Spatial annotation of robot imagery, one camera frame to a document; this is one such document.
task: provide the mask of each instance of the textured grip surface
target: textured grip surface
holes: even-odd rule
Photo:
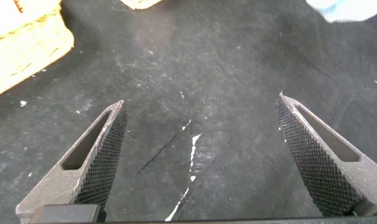
[[[294,105],[279,96],[275,112],[314,204],[327,217],[349,214],[361,200],[361,194],[349,184],[317,137],[304,125],[304,118],[298,115]]]
[[[95,149],[95,155],[75,196],[75,203],[98,204],[102,207],[106,204],[114,182],[124,138],[125,107],[116,112],[110,124],[105,125],[107,130]]]

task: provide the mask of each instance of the black fabric surface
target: black fabric surface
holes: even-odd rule
[[[278,131],[280,91],[377,162],[377,16],[328,24],[295,0],[62,6],[75,48],[0,96],[0,223],[118,100],[109,221],[165,220],[187,189],[179,220],[321,216]]]

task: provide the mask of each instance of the crack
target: crack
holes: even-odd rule
[[[144,170],[151,162],[153,162],[155,159],[157,159],[157,157],[159,156],[160,153],[162,153],[162,151],[171,144],[171,142],[176,138],[176,135],[178,133],[174,134],[172,136],[172,138],[166,143],[164,144],[162,147],[160,147],[157,151],[157,153],[149,160],[147,161],[140,169],[139,171],[137,172],[137,174],[139,174],[142,170]]]

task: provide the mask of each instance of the light blue object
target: light blue object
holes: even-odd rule
[[[364,21],[377,15],[377,0],[306,0],[327,22]]]

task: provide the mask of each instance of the white paint mark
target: white paint mark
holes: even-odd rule
[[[21,107],[25,107],[26,105],[27,105],[26,101],[24,101],[24,100],[20,101],[20,106]]]
[[[165,219],[165,222],[170,222],[172,220],[172,218],[174,217],[180,203],[182,203],[182,200],[184,197],[186,197],[187,195],[187,192],[189,192],[189,188],[187,188],[186,192],[183,194],[183,196],[180,198],[179,202],[177,202],[177,205],[175,207],[175,209],[173,210],[173,212],[168,216],[168,218]]]
[[[194,161],[193,161],[193,159],[194,159],[194,154],[195,154],[195,150],[196,150],[195,143],[196,143],[197,140],[201,137],[201,135],[202,135],[202,133],[199,134],[199,135],[197,135],[197,136],[194,136],[194,137],[193,137],[193,146],[191,147],[191,158],[190,158],[190,160],[191,160],[191,164],[190,164],[190,172],[191,172],[191,168],[192,168],[193,165],[194,165]]]
[[[182,127],[182,131],[184,131],[190,123],[191,123],[191,119],[188,121],[188,123],[185,126]]]
[[[182,129],[184,130],[189,124],[191,123],[191,119],[188,121],[188,123],[186,124],[186,126],[184,126]],[[193,167],[194,163],[193,163],[193,159],[194,159],[194,153],[195,153],[195,143],[197,142],[197,140],[201,137],[202,133],[197,135],[197,136],[194,136],[192,138],[192,151],[191,151],[191,157],[190,157],[190,160],[191,160],[191,164],[190,164],[190,172],[191,172],[191,168]],[[195,180],[195,176],[191,176],[190,177],[190,180],[193,182]],[[190,187],[187,187],[187,190],[186,192],[184,192],[183,196],[180,198],[179,202],[177,202],[177,205],[175,206],[174,210],[172,211],[172,213],[165,219],[165,222],[170,222],[172,220],[172,218],[174,217],[177,209],[179,208],[179,205],[180,203],[182,203],[182,200],[186,197],[187,193],[189,192],[190,190]]]

